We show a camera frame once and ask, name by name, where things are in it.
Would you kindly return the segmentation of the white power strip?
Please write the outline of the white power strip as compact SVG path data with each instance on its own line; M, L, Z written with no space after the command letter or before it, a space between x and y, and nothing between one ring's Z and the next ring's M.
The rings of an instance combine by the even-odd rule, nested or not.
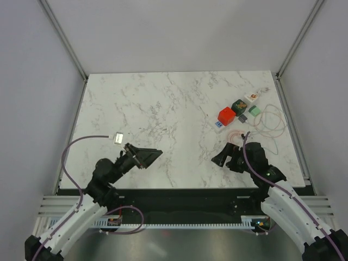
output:
M218 120L213 120L212 123L213 123L212 128L213 128L214 132L216 132L216 133L221 133L227 129L227 126L223 125Z

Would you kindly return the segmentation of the red cube plug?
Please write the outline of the red cube plug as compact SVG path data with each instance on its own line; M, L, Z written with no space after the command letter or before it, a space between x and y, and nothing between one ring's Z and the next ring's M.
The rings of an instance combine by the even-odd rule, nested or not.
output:
M234 112L230 107L222 109L218 114L218 121L222 123L223 126L228 126L236 117L236 112Z

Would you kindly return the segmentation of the small grey charger plug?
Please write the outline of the small grey charger plug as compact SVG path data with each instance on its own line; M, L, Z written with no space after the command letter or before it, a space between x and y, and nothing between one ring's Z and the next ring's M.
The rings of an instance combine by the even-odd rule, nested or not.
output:
M239 120L241 123L247 123L247 122L248 122L248 119L247 119L247 117L246 117L244 114L240 115L240 116L238 117L238 120Z

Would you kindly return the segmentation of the dark green cube plug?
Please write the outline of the dark green cube plug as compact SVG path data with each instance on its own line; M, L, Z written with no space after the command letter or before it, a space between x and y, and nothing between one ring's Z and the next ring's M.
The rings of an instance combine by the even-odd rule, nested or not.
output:
M243 113L247 108L247 104L241 100L238 99L236 100L232 105L231 105L231 109L235 112L235 113Z

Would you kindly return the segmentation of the light green cube plug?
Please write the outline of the light green cube plug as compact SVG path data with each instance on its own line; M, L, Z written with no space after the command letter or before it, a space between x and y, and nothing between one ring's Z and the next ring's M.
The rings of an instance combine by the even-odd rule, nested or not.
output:
M253 105L249 110L248 112L253 116L253 117L256 117L258 116L260 113L261 113L261 110L256 106L256 105Z

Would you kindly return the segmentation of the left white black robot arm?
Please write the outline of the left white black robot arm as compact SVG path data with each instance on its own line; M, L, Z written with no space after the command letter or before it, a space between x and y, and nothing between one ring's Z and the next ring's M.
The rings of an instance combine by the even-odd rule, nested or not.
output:
M133 167L148 168L161 155L161 150L138 148L125 144L120 156L111 161L100 159L79 200L48 231L39 237L31 235L24 243L25 260L64 260L76 241L99 218L113 214L122 206L113 184Z

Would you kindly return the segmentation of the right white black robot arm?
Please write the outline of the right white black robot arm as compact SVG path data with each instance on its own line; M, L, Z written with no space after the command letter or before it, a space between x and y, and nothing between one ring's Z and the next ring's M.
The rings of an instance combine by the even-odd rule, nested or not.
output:
M259 195L249 200L250 210L264 213L290 237L303 260L347 260L347 234L334 230L296 193L286 176L269 164L258 142L241 147L227 143L211 161L233 172L250 174Z

